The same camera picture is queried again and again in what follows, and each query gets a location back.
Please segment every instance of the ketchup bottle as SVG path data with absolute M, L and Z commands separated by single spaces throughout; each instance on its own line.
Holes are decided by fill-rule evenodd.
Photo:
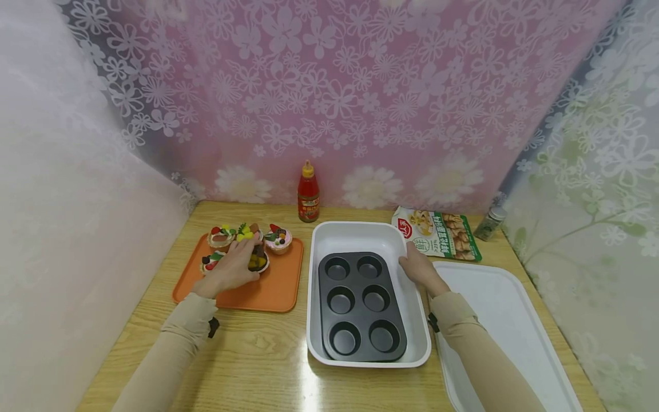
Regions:
M 320 190 L 314 167 L 307 160 L 297 186 L 297 215 L 301 221 L 315 221 L 320 215 Z

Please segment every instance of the yellow bottle cap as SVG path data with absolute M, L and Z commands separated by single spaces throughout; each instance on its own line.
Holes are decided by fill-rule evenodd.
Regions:
M 307 160 L 304 166 L 302 166 L 302 177 L 305 179 L 311 179 L 314 176 L 314 167 L 311 166 L 311 163 Z

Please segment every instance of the green floral backdrop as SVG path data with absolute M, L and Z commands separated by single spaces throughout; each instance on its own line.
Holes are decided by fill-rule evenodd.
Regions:
M 612 19 L 504 185 L 505 232 L 610 412 L 659 394 L 659 7 Z

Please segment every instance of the black muffin pan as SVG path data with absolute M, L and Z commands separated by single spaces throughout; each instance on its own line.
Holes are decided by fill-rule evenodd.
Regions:
M 403 320 L 384 259 L 333 253 L 318 267 L 323 346 L 336 361 L 393 362 L 407 348 Z

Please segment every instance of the white baking dish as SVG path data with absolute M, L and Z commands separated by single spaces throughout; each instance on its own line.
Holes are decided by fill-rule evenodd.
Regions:
M 407 350 L 396 362 L 335 361 L 325 352 L 320 324 L 318 265 L 323 257 L 341 252 L 374 252 L 387 263 L 407 336 Z M 317 360 L 325 365 L 355 368 L 415 368 L 428 360 L 431 350 L 430 333 L 421 295 L 398 265 L 398 257 L 405 253 L 403 235 L 388 223 L 327 221 L 314 229 L 309 260 L 306 343 L 309 352 Z

